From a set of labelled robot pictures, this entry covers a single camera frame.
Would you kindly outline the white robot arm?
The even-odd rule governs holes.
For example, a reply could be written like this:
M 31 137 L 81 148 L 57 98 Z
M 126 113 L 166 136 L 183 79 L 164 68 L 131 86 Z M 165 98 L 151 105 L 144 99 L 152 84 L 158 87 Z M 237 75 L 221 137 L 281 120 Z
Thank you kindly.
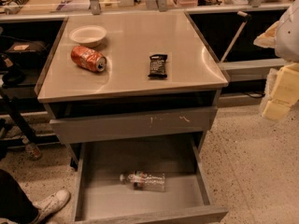
M 253 41 L 255 46 L 271 48 L 290 62 L 278 71 L 271 69 L 266 80 L 262 116 L 283 119 L 299 101 L 299 0 L 295 0 L 278 21 Z

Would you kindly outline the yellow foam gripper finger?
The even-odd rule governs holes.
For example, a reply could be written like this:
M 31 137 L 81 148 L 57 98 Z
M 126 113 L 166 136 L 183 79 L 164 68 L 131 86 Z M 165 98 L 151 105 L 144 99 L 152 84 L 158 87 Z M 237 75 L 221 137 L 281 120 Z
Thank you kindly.
M 266 79 L 261 115 L 273 121 L 283 119 L 299 101 L 299 63 L 279 70 L 271 68 Z
M 254 39 L 253 44 L 261 48 L 273 49 L 276 45 L 277 28 L 278 22 L 276 21 L 264 33 L 258 35 Z

